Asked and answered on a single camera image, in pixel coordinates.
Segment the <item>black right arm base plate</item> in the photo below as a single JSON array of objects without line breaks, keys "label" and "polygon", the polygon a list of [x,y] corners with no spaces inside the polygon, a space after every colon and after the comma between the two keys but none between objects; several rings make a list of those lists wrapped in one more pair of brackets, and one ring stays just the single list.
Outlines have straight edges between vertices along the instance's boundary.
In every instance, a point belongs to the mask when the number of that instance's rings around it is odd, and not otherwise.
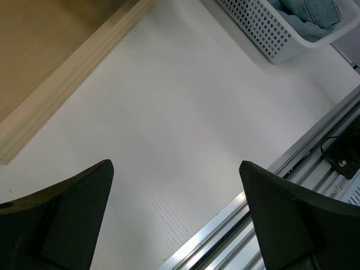
[{"label": "black right arm base plate", "polygon": [[352,179],[359,170],[359,115],[339,136],[326,138],[320,151],[339,175]]}]

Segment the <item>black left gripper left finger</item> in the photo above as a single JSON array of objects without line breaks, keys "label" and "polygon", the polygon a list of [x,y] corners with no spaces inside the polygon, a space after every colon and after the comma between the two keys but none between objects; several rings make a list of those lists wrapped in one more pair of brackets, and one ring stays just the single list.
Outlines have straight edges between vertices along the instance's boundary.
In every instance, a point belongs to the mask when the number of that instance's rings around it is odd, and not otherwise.
[{"label": "black left gripper left finger", "polygon": [[114,167],[103,160],[1,204],[1,269],[90,269]]}]

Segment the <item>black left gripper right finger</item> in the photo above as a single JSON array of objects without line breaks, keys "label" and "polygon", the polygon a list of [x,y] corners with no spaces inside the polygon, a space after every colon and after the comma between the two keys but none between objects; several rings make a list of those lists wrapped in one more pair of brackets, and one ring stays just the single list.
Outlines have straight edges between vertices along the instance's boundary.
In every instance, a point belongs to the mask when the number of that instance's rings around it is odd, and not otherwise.
[{"label": "black left gripper right finger", "polygon": [[266,269],[359,269],[359,207],[250,161],[239,168]]}]

